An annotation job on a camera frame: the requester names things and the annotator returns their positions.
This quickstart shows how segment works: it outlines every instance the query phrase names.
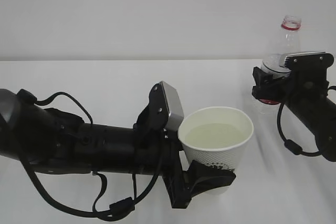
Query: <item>clear plastic bottle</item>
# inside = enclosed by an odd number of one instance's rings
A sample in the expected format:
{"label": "clear plastic bottle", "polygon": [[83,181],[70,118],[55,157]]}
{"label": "clear plastic bottle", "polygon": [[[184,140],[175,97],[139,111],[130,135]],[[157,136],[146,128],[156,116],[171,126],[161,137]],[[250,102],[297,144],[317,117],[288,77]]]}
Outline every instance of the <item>clear plastic bottle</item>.
{"label": "clear plastic bottle", "polygon": [[[279,65],[282,54],[288,52],[300,52],[299,29],[301,18],[286,15],[282,21],[281,28],[276,36],[270,41],[266,50],[266,57],[261,64],[261,70],[273,74],[274,79],[287,77],[290,70]],[[273,113],[278,109],[276,101],[260,99],[257,101],[258,111],[262,114]]]}

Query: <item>white paper cup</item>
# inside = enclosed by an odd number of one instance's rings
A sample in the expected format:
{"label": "white paper cup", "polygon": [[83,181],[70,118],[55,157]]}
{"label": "white paper cup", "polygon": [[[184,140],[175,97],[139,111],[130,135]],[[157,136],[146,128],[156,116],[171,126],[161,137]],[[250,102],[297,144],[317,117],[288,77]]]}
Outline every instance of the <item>white paper cup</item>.
{"label": "white paper cup", "polygon": [[[229,141],[229,138],[223,135],[223,145],[226,145],[223,148],[199,148],[186,143],[186,136],[192,129],[212,123],[232,125],[240,131],[243,139],[234,145],[228,146],[225,142]],[[178,138],[182,142],[189,164],[192,160],[196,160],[207,166],[234,170],[237,168],[246,143],[251,139],[253,132],[253,123],[243,111],[230,107],[209,107],[187,116],[178,129]]]}

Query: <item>cable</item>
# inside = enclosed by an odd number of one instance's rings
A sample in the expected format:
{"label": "cable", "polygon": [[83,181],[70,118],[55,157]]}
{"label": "cable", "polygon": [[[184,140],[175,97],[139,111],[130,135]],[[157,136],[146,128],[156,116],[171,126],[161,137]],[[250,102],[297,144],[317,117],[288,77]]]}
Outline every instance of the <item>cable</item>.
{"label": "cable", "polygon": [[133,200],[135,200],[136,199],[136,197],[137,197],[137,181],[136,181],[136,174],[135,173],[133,173],[132,174],[132,180],[133,180],[133,194],[134,194],[134,196],[133,196]]}
{"label": "cable", "polygon": [[94,200],[93,205],[92,205],[92,212],[97,212],[96,203],[104,195],[104,193],[106,192],[106,189],[107,189],[107,178],[106,178],[106,176],[104,174],[101,174],[101,173],[98,173],[98,172],[93,172],[93,175],[94,176],[96,176],[96,175],[99,176],[100,180],[101,180],[100,192],[99,192],[98,196],[96,197],[96,199]]}
{"label": "cable", "polygon": [[[330,89],[336,90],[336,86],[331,86],[328,90],[330,90]],[[280,135],[281,139],[283,140],[283,142],[285,144],[285,147],[289,151],[291,151],[294,155],[302,155],[302,156],[306,156],[306,157],[317,157],[317,156],[322,155],[328,149],[328,147],[333,143],[332,141],[328,142],[323,148],[320,148],[317,152],[305,152],[305,151],[303,151],[303,149],[300,145],[295,143],[293,140],[287,139],[285,137],[285,135],[282,131],[282,127],[281,127],[281,115],[282,115],[283,107],[285,106],[285,103],[287,102],[289,97],[290,97],[290,95],[286,96],[284,98],[284,100],[281,102],[279,110],[278,110],[278,114],[277,114],[277,128],[278,128],[279,135]]]}
{"label": "cable", "polygon": [[161,166],[162,166],[162,162],[163,162],[163,138],[159,136],[160,139],[160,150],[159,150],[159,160],[157,162],[157,166],[156,166],[156,170],[154,172],[154,175],[151,179],[151,181],[149,182],[148,186],[146,187],[146,189],[134,200],[134,204],[139,203],[140,201],[142,201],[144,199],[144,197],[146,197],[148,195],[148,193],[153,189],[155,182],[157,181],[157,178],[160,175],[160,170],[161,170]]}
{"label": "cable", "polygon": [[46,105],[52,103],[52,101],[56,97],[58,97],[59,95],[64,95],[64,96],[68,97],[69,99],[71,99],[78,107],[80,107],[80,109],[89,118],[91,126],[93,125],[93,119],[92,119],[91,115],[89,114],[89,112],[72,95],[70,95],[66,92],[56,92],[55,94],[48,97],[46,100],[36,101],[35,104],[38,105],[38,106],[46,106]]}

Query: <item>table surface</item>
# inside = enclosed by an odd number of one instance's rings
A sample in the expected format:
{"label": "table surface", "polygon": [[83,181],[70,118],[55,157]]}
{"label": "table surface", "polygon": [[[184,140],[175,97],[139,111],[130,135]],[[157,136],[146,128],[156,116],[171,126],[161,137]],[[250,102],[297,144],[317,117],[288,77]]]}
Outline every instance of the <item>table surface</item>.
{"label": "table surface", "polygon": [[[207,106],[232,106],[251,117],[255,134],[227,192],[201,194],[186,210],[171,209],[160,178],[119,223],[336,223],[336,166],[323,157],[294,156],[284,148],[275,112],[257,113],[250,94],[252,69],[258,65],[260,60],[3,61],[0,77],[2,88],[13,92],[24,88],[41,100],[56,91],[69,92],[97,124],[131,127],[147,104],[150,89],[161,80],[177,89],[185,115]],[[335,67],[328,77],[336,81]],[[52,106],[85,118],[66,98],[57,98]],[[316,149],[313,135],[287,109],[282,121],[288,138],[308,151]],[[132,196],[131,175],[107,177],[100,210]],[[41,174],[39,178],[56,200],[82,210],[91,210],[100,189],[100,180],[91,175]],[[139,191],[150,178],[138,176]],[[47,205],[21,164],[5,157],[0,157],[0,216],[2,223],[102,223]]]}

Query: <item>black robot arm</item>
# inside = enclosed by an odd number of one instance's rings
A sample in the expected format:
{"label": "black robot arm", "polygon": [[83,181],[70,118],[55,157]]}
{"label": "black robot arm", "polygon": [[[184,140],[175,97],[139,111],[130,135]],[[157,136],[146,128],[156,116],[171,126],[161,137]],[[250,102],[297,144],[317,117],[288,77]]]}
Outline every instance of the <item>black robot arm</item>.
{"label": "black robot arm", "polygon": [[[88,115],[84,123],[77,115],[54,108],[42,109],[57,95],[66,95]],[[165,82],[150,92],[149,103],[133,128],[93,124],[87,111],[72,96],[56,93],[38,101],[25,90],[14,94],[0,90],[0,154],[22,162],[33,184],[53,207],[80,217],[115,221],[124,218],[153,187],[161,175],[173,208],[186,208],[192,197],[204,191],[230,185],[235,174],[230,170],[208,167],[192,161],[182,170],[182,146],[177,130],[183,110],[176,90]],[[99,172],[153,175],[143,193],[111,204],[110,209],[92,212],[68,208],[54,201],[40,184],[35,172],[45,174],[88,174]]]}
{"label": "black robot arm", "polygon": [[[255,67],[256,85],[252,95],[260,100],[280,102],[277,124],[285,147],[295,155],[319,156],[336,162],[336,105],[330,101],[327,68],[334,57],[325,52],[298,52],[284,54],[279,60],[281,67],[290,70],[287,77],[274,79],[272,74]],[[286,139],[281,128],[282,108],[289,110],[314,134],[318,151],[308,153],[292,140]]]}

